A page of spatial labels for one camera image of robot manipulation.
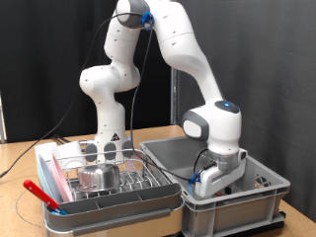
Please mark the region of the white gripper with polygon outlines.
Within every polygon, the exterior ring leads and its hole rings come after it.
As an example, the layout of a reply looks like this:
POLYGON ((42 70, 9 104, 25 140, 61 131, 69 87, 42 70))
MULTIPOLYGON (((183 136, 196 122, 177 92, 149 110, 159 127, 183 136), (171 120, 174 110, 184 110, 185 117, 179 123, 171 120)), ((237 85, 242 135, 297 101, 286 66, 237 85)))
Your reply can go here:
POLYGON ((196 194, 201 198, 209 198, 225 188, 225 193, 231 195, 231 188, 227 187, 240 179, 245 173, 247 151, 239 149, 235 154, 220 155, 210 151, 208 158, 213 165, 203 167, 196 182, 196 194))

